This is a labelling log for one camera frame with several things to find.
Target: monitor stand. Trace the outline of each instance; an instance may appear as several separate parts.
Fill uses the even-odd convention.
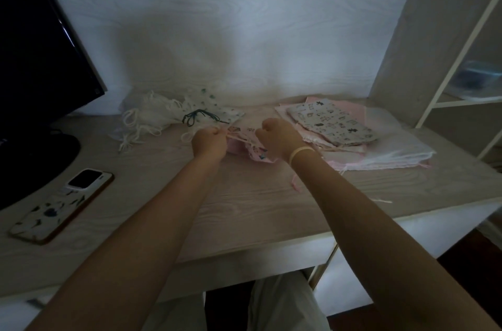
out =
[[[0,210],[45,186],[72,163],[79,151],[77,138],[50,129],[0,139]]]

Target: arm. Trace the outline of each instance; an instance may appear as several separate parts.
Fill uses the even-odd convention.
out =
[[[256,135],[286,161],[305,146],[284,120],[265,120]],[[500,330],[432,256],[320,155],[303,150],[291,164],[321,208],[348,264],[394,327]]]
[[[212,186],[226,132],[200,130],[192,146],[191,162],[84,261],[27,331],[141,329]]]

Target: smartphone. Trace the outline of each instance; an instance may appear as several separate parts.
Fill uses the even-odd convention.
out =
[[[114,179],[112,173],[85,169],[41,202],[9,230],[9,235],[47,244]]]

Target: black cord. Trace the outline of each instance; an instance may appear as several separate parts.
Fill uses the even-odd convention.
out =
[[[195,117],[197,117],[198,113],[202,113],[202,114],[204,114],[204,116],[207,115],[208,117],[211,117],[213,120],[215,120],[217,122],[222,122],[224,124],[228,124],[228,122],[222,121],[216,114],[208,112],[204,109],[197,109],[197,110],[194,110],[192,113],[185,114],[183,116],[183,120],[181,122],[185,123],[185,120],[187,120],[187,126],[188,127],[193,126],[195,124]]]

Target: pants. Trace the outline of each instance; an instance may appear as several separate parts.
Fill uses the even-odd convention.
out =
[[[206,331],[202,295],[156,304],[142,331]],[[329,331],[299,271],[256,281],[248,308],[248,331]]]

